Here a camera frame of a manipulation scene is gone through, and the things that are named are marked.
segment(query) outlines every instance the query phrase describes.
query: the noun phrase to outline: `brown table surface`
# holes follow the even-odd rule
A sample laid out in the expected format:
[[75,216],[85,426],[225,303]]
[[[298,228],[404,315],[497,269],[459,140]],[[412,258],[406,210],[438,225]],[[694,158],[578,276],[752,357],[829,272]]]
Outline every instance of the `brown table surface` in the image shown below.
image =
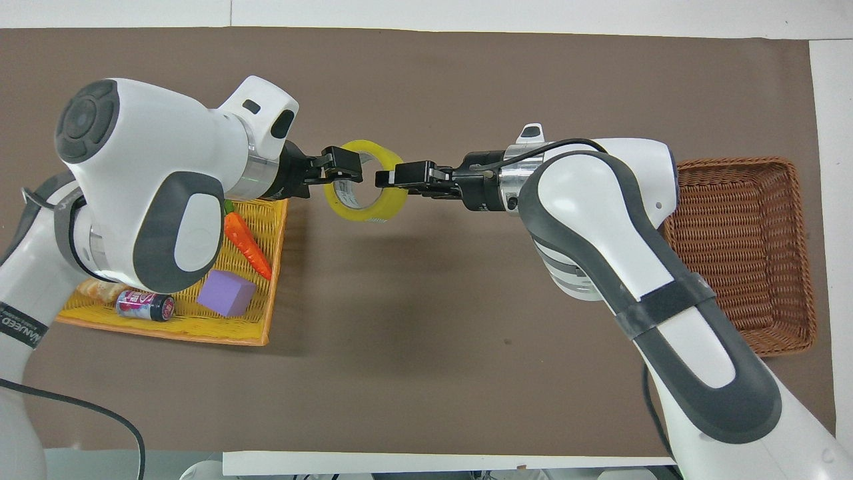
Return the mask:
[[[655,138],[677,159],[788,157],[819,337],[769,364],[834,426],[806,42],[224,28],[2,30],[0,45],[1,244],[19,188],[63,168],[65,102],[103,77],[215,107],[257,74],[299,100],[291,139],[310,154],[368,138],[458,165],[540,121],[550,139]],[[639,354],[603,303],[552,284],[518,219],[412,197],[388,224],[356,224],[315,190],[291,203],[282,265],[266,347],[54,325],[26,381],[123,413],[155,449],[664,454]],[[27,405],[46,447],[133,447],[94,413]]]

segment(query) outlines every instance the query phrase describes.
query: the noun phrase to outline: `soda can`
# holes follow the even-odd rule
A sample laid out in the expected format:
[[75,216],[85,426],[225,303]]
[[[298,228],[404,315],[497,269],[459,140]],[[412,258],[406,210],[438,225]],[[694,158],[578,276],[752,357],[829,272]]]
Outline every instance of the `soda can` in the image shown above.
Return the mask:
[[175,314],[171,295],[125,290],[115,301],[115,311],[122,317],[165,322]]

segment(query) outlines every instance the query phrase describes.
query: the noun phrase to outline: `yellow tape roll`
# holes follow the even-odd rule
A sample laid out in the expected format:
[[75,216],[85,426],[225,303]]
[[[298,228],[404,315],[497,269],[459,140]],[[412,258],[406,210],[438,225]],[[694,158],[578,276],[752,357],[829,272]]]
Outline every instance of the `yellow tape roll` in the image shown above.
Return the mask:
[[[403,163],[397,154],[369,140],[353,140],[341,147],[372,156],[379,161],[383,170],[393,170],[395,165]],[[388,187],[382,189],[382,193],[375,202],[363,207],[352,191],[351,181],[335,180],[331,184],[325,184],[323,190],[329,206],[335,213],[356,222],[385,223],[400,211],[409,196],[406,190]]]

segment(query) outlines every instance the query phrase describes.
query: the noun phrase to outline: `purple cube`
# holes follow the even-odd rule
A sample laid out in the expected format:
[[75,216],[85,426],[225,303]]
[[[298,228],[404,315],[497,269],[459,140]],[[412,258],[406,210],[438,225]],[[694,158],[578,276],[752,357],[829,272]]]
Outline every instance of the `purple cube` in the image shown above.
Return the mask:
[[236,273],[211,270],[196,301],[225,317],[239,317],[246,312],[255,288]]

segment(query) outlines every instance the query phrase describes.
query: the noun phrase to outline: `black cable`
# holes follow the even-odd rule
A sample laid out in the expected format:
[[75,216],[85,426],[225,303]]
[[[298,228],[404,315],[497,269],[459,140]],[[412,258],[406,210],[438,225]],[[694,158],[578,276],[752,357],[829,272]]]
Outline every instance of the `black cable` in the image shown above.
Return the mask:
[[142,477],[145,475],[145,442],[142,440],[142,434],[139,433],[139,430],[136,428],[136,426],[134,426],[134,424],[130,422],[130,420],[122,417],[121,415],[117,414],[116,412],[113,412],[112,410],[108,410],[99,405],[95,405],[94,403],[85,400],[80,400],[79,398],[74,398],[72,396],[56,394],[47,390],[34,389],[33,387],[27,387],[26,385],[21,385],[20,383],[10,382],[5,378],[0,378],[0,387],[14,390],[16,392],[20,392],[26,395],[39,396],[49,400],[64,401],[65,403],[70,403],[78,407],[88,408],[92,411],[100,413],[101,415],[106,415],[109,418],[124,425],[127,430],[131,431],[133,436],[136,438],[136,444],[139,446],[139,471],[138,475],[136,476],[136,480],[142,480]]
[[30,189],[23,187],[20,189],[20,192],[24,194],[24,198],[32,201],[36,205],[41,208],[47,208],[48,210],[53,210],[56,205],[51,205],[47,200],[43,199],[41,196],[36,195]]
[[496,168],[501,168],[501,167],[505,167],[507,165],[512,165],[514,163],[518,163],[522,160],[527,160],[528,158],[532,158],[532,157],[539,155],[543,152],[547,152],[548,150],[553,150],[553,149],[563,147],[566,145],[578,145],[578,144],[588,145],[588,146],[600,151],[601,153],[607,153],[607,150],[605,150],[604,147],[602,147],[597,142],[594,142],[588,138],[567,138],[565,140],[559,140],[557,142],[549,143],[547,145],[539,147],[538,149],[533,149],[533,150],[531,150],[529,152],[525,152],[521,155],[516,155],[513,158],[507,158],[506,160],[496,161],[494,163],[489,163],[486,165],[474,164],[474,165],[470,166],[470,169],[472,172],[485,172],[486,170],[494,170]]
[[[664,433],[664,426],[660,423],[660,417],[658,416],[658,411],[654,408],[654,403],[652,403],[652,392],[648,387],[648,377],[649,370],[646,362],[642,363],[642,398],[646,401],[646,409],[648,410],[648,414],[652,417],[652,421],[654,422],[654,428],[658,431],[658,438],[660,438],[660,442],[664,444],[664,448],[666,449],[666,453],[670,455],[670,457],[674,460],[676,457],[672,454],[672,446],[670,445],[670,440],[666,437]],[[670,471],[673,475],[676,476],[679,480],[682,480],[682,473],[678,470],[678,468],[674,465],[667,465],[667,470]]]

